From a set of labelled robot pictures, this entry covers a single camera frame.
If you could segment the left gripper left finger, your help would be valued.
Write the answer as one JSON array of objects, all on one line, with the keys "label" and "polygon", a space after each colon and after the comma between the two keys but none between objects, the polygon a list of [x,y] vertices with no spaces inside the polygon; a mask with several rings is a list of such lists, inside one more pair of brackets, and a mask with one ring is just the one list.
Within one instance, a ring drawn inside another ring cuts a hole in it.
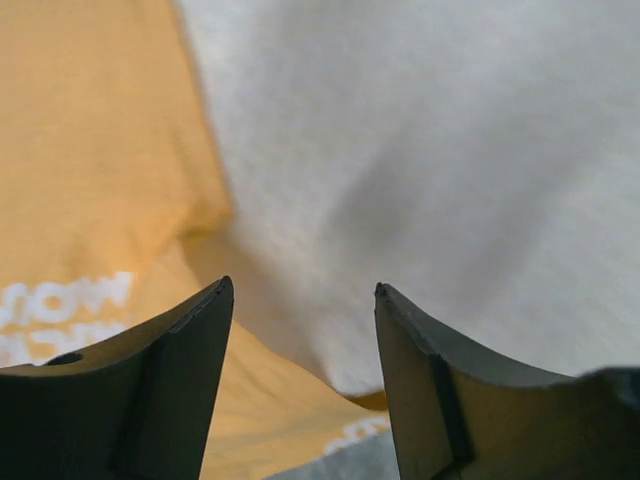
[{"label": "left gripper left finger", "polygon": [[171,310],[1,372],[5,479],[196,479],[229,339],[223,277]]}]

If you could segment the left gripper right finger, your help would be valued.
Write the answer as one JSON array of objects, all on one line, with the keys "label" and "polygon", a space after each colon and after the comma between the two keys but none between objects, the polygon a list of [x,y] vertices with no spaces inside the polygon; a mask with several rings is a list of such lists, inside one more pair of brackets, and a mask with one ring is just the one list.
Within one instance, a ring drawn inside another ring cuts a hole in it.
[{"label": "left gripper right finger", "polygon": [[375,324],[402,478],[638,477],[637,368],[571,377],[524,364],[385,283]]}]

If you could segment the blue and orange pillowcase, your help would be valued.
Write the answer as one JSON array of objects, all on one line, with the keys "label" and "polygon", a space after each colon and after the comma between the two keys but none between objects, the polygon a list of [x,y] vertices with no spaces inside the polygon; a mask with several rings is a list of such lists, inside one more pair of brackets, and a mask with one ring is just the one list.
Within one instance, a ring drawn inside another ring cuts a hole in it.
[{"label": "blue and orange pillowcase", "polygon": [[235,322],[224,171],[171,1],[1,5],[1,372],[112,338],[223,277],[201,473],[261,479],[387,432]]}]

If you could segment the cream pillow yellow trim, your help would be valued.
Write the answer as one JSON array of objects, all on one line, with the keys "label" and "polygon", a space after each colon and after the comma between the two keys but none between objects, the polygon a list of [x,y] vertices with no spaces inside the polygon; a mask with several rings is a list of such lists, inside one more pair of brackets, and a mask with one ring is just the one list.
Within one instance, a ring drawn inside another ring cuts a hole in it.
[{"label": "cream pillow yellow trim", "polygon": [[185,1],[234,197],[236,320],[382,385],[386,282],[512,358],[639,360],[635,1]]}]

